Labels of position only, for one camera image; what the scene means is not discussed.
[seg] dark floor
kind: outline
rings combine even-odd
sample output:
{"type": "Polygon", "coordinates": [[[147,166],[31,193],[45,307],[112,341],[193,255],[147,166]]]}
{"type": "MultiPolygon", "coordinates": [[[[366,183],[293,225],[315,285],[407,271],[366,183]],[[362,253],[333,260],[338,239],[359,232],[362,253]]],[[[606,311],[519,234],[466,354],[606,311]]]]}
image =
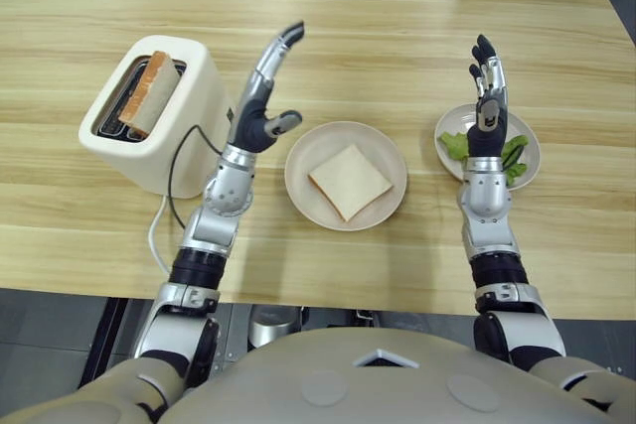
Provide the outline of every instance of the dark floor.
{"type": "MultiPolygon", "coordinates": [[[[636,1],[611,0],[636,42],[636,1]]],[[[105,299],[0,289],[0,416],[76,389],[105,299]]],[[[130,353],[148,302],[126,311],[111,363],[130,353]]],[[[246,353],[249,305],[224,304],[214,375],[246,353]]],[[[328,324],[338,311],[317,311],[313,324],[328,324]]],[[[383,313],[383,326],[431,333],[472,347],[473,317],[383,313]]],[[[559,320],[567,352],[636,378],[636,323],[559,320]]]]}

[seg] white bread slice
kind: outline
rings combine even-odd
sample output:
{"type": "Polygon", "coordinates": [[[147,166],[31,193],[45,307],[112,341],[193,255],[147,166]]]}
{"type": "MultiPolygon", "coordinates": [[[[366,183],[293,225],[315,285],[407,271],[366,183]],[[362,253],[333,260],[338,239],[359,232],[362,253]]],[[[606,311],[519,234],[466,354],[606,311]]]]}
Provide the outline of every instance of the white bread slice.
{"type": "Polygon", "coordinates": [[[311,171],[309,178],[345,222],[393,187],[355,144],[311,171]]]}
{"type": "Polygon", "coordinates": [[[178,82],[179,74],[170,56],[165,52],[155,52],[137,87],[119,113],[119,121],[144,137],[148,136],[178,82]]]}

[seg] table top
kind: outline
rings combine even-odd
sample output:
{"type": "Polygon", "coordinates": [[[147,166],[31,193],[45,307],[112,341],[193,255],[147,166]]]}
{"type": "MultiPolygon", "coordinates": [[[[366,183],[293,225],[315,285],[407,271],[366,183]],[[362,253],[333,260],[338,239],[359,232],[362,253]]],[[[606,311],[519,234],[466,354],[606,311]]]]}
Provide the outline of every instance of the table top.
{"type": "MultiPolygon", "coordinates": [[[[608,0],[0,0],[0,286],[153,297],[163,276],[146,233],[160,198],[85,151],[81,119],[141,37],[203,42],[238,98],[297,19],[307,34],[270,109],[305,122],[258,160],[224,300],[474,313],[459,183],[433,128],[475,99],[470,49],[484,33],[543,151],[510,214],[532,283],[556,317],[636,318],[636,63],[608,0]],[[335,120],[382,130],[408,166],[403,204],[370,230],[322,229],[285,193],[290,147],[335,120]]],[[[169,222],[157,234],[168,260],[181,238],[169,222]]]]}

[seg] white power cord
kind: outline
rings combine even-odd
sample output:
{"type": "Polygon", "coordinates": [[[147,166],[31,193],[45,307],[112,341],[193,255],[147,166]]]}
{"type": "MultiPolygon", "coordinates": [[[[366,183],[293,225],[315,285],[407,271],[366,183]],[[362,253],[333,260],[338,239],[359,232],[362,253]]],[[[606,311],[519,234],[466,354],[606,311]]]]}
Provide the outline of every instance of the white power cord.
{"type": "Polygon", "coordinates": [[[170,275],[170,271],[166,266],[166,262],[163,261],[161,256],[159,255],[159,251],[157,250],[157,245],[155,244],[155,229],[157,228],[157,224],[159,223],[159,219],[163,215],[163,211],[166,209],[166,205],[168,204],[168,198],[166,196],[161,200],[161,206],[159,206],[159,211],[155,214],[155,217],[150,222],[150,228],[148,229],[148,245],[150,246],[150,253],[159,265],[159,268],[163,270],[166,275],[170,275]]]}

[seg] robotic arm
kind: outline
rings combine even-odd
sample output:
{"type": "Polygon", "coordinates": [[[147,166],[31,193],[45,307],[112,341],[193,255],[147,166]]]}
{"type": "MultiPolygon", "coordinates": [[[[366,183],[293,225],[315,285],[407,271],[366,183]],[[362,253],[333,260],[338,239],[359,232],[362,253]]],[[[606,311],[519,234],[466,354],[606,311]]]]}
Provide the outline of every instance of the robotic arm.
{"type": "Polygon", "coordinates": [[[472,53],[479,64],[470,66],[478,92],[476,123],[468,131],[469,158],[457,199],[476,287],[475,348],[577,395],[616,422],[632,422],[634,383],[584,359],[565,357],[558,329],[528,282],[508,224],[512,198],[501,158],[508,126],[503,66],[483,35],[472,53]]]}
{"type": "Polygon", "coordinates": [[[135,357],[174,361],[174,355],[180,356],[188,387],[199,385],[210,374],[219,330],[208,314],[216,310],[217,289],[240,217],[252,202],[256,155],[302,121],[297,111],[267,119],[265,110],[278,68],[303,35],[302,22],[283,31],[249,76],[228,144],[204,187],[203,204],[190,216],[170,278],[159,290],[136,345],[135,357]]]}

